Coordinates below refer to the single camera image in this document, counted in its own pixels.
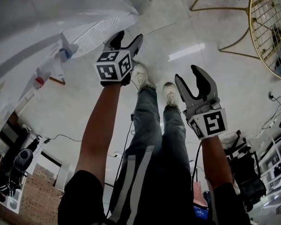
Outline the person's leg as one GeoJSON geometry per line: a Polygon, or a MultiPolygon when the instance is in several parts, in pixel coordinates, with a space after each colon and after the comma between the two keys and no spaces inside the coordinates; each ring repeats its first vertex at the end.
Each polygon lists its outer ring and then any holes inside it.
{"type": "Polygon", "coordinates": [[[176,105],[167,105],[163,112],[162,149],[169,186],[169,221],[174,225],[190,225],[194,218],[191,172],[186,150],[186,129],[176,105]]]}
{"type": "Polygon", "coordinates": [[[159,220],[162,132],[156,90],[140,88],[133,115],[134,136],[125,150],[104,225],[152,225],[159,220]]]}

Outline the person's right forearm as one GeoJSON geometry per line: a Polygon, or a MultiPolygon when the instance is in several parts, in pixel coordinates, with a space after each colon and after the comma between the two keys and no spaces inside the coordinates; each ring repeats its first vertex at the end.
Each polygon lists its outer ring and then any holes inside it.
{"type": "Polygon", "coordinates": [[[202,140],[202,156],[205,176],[213,189],[232,184],[230,165],[218,136],[202,140]]]}

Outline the person's right leg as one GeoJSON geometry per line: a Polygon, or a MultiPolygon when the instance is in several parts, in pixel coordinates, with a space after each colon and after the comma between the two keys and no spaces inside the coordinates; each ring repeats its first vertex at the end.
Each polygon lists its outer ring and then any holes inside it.
{"type": "Polygon", "coordinates": [[[186,129],[176,105],[167,105],[163,112],[162,149],[169,186],[169,221],[174,225],[190,225],[194,218],[191,172],[186,150],[186,129]]]}

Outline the person's right white shoe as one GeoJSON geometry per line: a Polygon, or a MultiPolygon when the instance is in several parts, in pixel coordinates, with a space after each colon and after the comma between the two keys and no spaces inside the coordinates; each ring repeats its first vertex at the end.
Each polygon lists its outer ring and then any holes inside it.
{"type": "Polygon", "coordinates": [[[164,84],[163,95],[167,105],[178,107],[178,90],[173,83],[167,82],[164,84]]]}

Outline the person's black jacket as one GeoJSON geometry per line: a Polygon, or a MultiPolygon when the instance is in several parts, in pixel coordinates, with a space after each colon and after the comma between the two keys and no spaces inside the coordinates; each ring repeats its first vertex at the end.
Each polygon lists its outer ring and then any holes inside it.
{"type": "Polygon", "coordinates": [[[111,215],[103,207],[103,187],[87,171],[78,171],[65,187],[58,225],[250,225],[234,188],[226,183],[214,191],[217,222],[197,217],[191,173],[162,149],[130,155],[111,196],[111,215]]]}

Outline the person's left forearm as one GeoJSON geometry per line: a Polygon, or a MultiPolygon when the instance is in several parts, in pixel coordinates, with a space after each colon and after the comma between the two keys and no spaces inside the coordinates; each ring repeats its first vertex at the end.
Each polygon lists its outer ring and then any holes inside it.
{"type": "Polygon", "coordinates": [[[103,88],[87,122],[80,148],[76,172],[90,172],[104,186],[106,159],[113,136],[121,85],[103,88]]]}

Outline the blue screen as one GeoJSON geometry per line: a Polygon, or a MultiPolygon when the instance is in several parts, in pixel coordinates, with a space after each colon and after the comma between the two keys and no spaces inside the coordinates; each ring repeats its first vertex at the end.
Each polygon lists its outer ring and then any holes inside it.
{"type": "Polygon", "coordinates": [[[208,212],[209,208],[204,206],[199,206],[198,204],[194,204],[193,206],[195,215],[199,219],[208,220],[208,212]]]}

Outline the white water dispenser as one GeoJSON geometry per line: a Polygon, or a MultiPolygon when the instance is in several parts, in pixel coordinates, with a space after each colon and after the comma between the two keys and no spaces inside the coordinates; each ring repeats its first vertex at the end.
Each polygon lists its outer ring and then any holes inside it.
{"type": "Polygon", "coordinates": [[[40,81],[136,24],[130,0],[0,0],[0,130],[40,81]]]}

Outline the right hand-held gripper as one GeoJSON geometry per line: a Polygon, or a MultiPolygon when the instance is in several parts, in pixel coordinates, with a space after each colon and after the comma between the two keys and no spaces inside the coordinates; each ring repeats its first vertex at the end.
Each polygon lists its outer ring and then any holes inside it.
{"type": "Polygon", "coordinates": [[[176,87],[187,107],[183,111],[187,124],[195,132],[199,140],[220,135],[227,131],[228,126],[226,111],[221,107],[220,100],[217,98],[216,83],[200,67],[191,65],[191,69],[196,77],[196,85],[199,91],[197,97],[193,96],[183,78],[175,74],[176,87]],[[195,106],[200,99],[209,101],[195,106]]]}

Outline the black equipment cart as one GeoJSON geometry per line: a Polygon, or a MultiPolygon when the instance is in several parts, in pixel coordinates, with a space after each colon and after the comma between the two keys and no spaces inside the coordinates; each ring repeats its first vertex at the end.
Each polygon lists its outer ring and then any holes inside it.
{"type": "Polygon", "coordinates": [[[246,138],[243,138],[242,144],[238,144],[240,130],[236,131],[236,135],[232,146],[224,149],[224,152],[232,171],[232,178],[238,186],[240,198],[246,211],[250,212],[253,206],[260,202],[261,197],[266,195],[266,186],[261,180],[257,153],[251,151],[246,138]]]}

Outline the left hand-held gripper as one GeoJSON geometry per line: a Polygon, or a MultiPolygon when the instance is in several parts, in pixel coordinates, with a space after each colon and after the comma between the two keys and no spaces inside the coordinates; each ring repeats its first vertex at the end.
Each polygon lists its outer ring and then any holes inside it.
{"type": "Polygon", "coordinates": [[[102,86],[130,83],[134,68],[133,57],[138,54],[143,43],[143,34],[139,34],[127,47],[121,47],[125,35],[122,30],[104,43],[104,50],[94,63],[102,86]]]}

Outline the person's left leg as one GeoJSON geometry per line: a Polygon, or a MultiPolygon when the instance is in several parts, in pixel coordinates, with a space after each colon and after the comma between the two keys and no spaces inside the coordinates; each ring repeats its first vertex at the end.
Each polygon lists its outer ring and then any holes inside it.
{"type": "Polygon", "coordinates": [[[152,225],[159,220],[162,132],[156,90],[140,88],[133,115],[134,136],[125,150],[104,225],[152,225]]]}

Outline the brick patterned panel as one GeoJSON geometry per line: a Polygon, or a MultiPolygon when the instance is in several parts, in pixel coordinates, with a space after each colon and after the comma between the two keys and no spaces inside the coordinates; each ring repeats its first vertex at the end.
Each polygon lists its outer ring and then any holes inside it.
{"type": "Polygon", "coordinates": [[[58,206],[63,193],[54,184],[53,173],[37,164],[23,189],[20,225],[58,225],[58,206]]]}

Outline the black round stool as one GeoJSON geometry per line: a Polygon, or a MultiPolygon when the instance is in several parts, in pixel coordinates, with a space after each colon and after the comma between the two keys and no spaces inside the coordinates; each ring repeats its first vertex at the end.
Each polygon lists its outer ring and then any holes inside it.
{"type": "Polygon", "coordinates": [[[19,171],[26,171],[33,160],[33,152],[30,149],[23,149],[14,160],[14,166],[19,171]]]}

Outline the white shelf unit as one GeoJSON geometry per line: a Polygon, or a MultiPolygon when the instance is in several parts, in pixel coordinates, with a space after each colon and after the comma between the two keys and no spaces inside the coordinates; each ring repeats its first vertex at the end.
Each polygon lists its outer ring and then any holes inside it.
{"type": "Polygon", "coordinates": [[[266,195],[260,199],[261,210],[281,207],[281,132],[274,134],[265,131],[265,140],[261,148],[259,170],[260,179],[266,187],[266,195]]]}

